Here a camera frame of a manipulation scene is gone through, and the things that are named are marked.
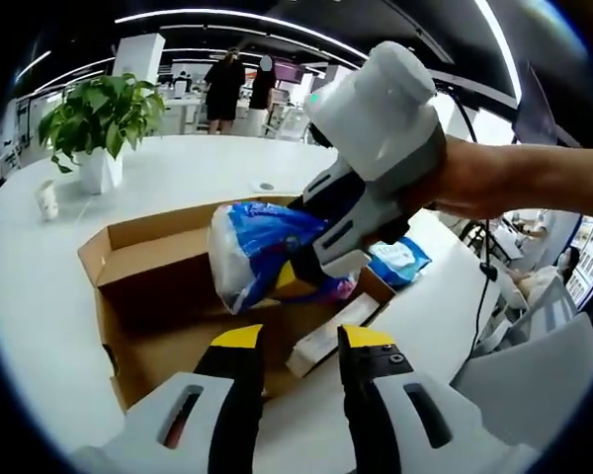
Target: white flower pot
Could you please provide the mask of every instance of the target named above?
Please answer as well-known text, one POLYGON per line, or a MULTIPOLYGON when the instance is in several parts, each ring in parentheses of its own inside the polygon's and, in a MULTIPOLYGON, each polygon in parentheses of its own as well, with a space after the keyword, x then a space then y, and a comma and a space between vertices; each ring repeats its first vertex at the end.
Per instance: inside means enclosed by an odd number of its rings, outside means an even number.
POLYGON ((81 184, 91 195, 101 195, 116 188, 123 180, 123 153, 113 158, 108 150, 97 148, 92 155, 75 153, 81 184))

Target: human hand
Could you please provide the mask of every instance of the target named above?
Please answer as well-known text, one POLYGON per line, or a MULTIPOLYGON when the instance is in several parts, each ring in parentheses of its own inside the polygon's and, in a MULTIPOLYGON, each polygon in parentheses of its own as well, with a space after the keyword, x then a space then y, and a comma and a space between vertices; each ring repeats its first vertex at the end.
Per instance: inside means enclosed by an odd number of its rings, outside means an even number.
POLYGON ((442 166, 400 196, 414 213, 431 202, 438 210, 468 219, 486 219, 514 207, 518 187, 512 183, 501 147, 478 145, 447 136, 442 166))

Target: green leaves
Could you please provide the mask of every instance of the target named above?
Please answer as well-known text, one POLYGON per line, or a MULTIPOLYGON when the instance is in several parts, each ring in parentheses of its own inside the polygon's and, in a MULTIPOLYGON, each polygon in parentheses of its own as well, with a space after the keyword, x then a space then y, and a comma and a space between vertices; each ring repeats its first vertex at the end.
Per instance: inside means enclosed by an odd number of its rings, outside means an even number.
POLYGON ((98 77, 76 86, 63 104, 43 117, 40 144, 50 142, 52 162, 68 173, 70 168, 59 164, 57 153, 62 152, 75 165, 74 153, 89 155, 97 148, 107 149, 116 158, 125 141, 136 149, 146 134, 158 129, 164 110, 156 86, 136 80, 133 74, 98 77))

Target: blue packaged item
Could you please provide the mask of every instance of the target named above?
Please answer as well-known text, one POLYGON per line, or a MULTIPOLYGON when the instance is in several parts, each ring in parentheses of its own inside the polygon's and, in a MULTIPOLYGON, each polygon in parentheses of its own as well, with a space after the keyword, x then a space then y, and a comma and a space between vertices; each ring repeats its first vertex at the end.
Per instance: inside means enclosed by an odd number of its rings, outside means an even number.
POLYGON ((415 281, 417 274, 431 259, 408 237, 393 245, 378 242, 370 247, 369 268, 391 288, 400 289, 415 281))
MULTIPOLYGON (((291 253, 310 244, 324 226, 324 220, 266 202, 219 207, 211 222, 209 259, 215 290, 226 308, 237 314, 261 301, 291 253)), ((290 302, 344 299, 356 282, 354 276, 331 277, 314 294, 290 302)))

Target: open cardboard box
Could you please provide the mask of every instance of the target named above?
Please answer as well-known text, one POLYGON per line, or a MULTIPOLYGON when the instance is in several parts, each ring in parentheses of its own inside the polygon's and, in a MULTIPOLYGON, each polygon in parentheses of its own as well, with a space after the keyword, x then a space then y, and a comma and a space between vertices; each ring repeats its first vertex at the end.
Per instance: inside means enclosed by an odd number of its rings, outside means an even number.
MULTIPOLYGON (((259 200, 287 204, 292 199, 259 200)), ((193 371, 221 333, 258 323, 265 325, 266 391, 269 397, 281 396, 299 381, 286 367, 299 339, 363 292, 380 305, 376 314, 395 295, 365 269, 348 301, 261 304, 230 315, 215 293, 207 254, 208 226, 224 203, 110 225, 79 249, 95 288, 101 339, 124 410, 173 374, 193 371)))

